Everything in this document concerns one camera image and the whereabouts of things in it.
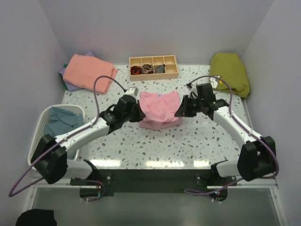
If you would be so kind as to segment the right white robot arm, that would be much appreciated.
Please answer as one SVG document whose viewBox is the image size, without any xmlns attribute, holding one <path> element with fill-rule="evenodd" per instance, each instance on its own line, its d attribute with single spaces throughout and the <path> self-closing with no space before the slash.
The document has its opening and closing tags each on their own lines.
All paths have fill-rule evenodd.
<svg viewBox="0 0 301 226">
<path fill-rule="evenodd" d="M 240 148 L 237 161 L 215 163 L 210 172 L 210 181 L 220 185 L 226 177 L 242 177 L 245 181 L 264 178 L 278 172 L 275 141 L 263 137 L 248 127 L 232 111 L 229 102 L 217 99 L 211 84 L 193 85 L 188 83 L 189 95 L 183 96 L 176 117 L 195 117 L 203 113 L 220 125 Z"/>
</svg>

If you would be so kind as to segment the pink t shirt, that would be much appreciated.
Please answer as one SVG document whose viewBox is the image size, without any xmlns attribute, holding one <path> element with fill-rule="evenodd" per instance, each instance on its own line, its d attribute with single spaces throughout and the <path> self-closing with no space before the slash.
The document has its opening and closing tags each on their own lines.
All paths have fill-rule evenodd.
<svg viewBox="0 0 301 226">
<path fill-rule="evenodd" d="M 139 122 L 141 128 L 160 130 L 182 124 L 182 118 L 174 115 L 180 107 L 180 97 L 176 91 L 167 94 L 142 91 L 140 107 L 145 114 Z"/>
</svg>

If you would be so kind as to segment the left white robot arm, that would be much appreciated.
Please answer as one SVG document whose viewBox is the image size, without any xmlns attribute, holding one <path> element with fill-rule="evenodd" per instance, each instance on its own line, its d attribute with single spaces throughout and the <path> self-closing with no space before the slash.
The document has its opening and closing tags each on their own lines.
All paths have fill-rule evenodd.
<svg viewBox="0 0 301 226">
<path fill-rule="evenodd" d="M 63 177 L 80 178 L 87 185 L 97 181 L 97 172 L 86 161 L 70 160 L 69 156 L 100 137 L 120 129 L 126 122 L 139 122 L 145 117 L 137 96 L 126 92 L 114 106 L 97 114 L 83 126 L 57 137 L 43 136 L 31 158 L 31 165 L 48 184 Z"/>
</svg>

